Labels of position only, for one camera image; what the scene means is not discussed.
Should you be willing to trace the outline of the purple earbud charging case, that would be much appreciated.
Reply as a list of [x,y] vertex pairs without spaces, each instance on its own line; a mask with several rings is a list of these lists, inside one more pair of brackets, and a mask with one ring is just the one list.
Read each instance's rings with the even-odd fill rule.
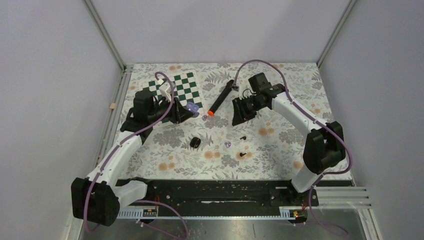
[[188,111],[192,113],[192,118],[197,118],[199,116],[200,107],[197,104],[188,101],[185,107]]

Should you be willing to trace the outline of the black round cap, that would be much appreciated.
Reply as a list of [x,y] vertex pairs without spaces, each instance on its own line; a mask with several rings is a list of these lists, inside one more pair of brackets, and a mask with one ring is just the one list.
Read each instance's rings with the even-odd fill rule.
[[201,144],[201,139],[199,137],[193,137],[190,140],[189,146],[193,149],[197,149]]

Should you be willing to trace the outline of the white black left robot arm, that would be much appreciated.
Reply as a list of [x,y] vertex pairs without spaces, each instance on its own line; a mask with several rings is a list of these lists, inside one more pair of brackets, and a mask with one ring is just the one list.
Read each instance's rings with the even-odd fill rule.
[[138,91],[123,122],[118,139],[99,165],[85,178],[71,184],[72,214],[75,218],[110,226],[120,210],[135,201],[148,206],[155,192],[142,180],[117,186],[118,178],[131,157],[139,150],[162,120],[180,124],[197,115],[192,103],[181,104],[174,97],[157,99],[149,90]]

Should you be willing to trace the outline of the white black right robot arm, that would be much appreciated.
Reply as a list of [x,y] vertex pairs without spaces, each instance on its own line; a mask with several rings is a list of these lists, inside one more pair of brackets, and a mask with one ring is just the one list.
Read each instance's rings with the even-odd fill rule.
[[341,143],[343,128],[336,121],[329,123],[313,116],[291,97],[283,84],[272,85],[264,73],[256,74],[248,81],[251,95],[232,100],[233,126],[255,118],[259,110],[268,108],[288,120],[305,137],[304,165],[291,179],[291,189],[286,193],[287,201],[299,206],[307,199],[306,191],[324,171],[346,158],[346,148]]

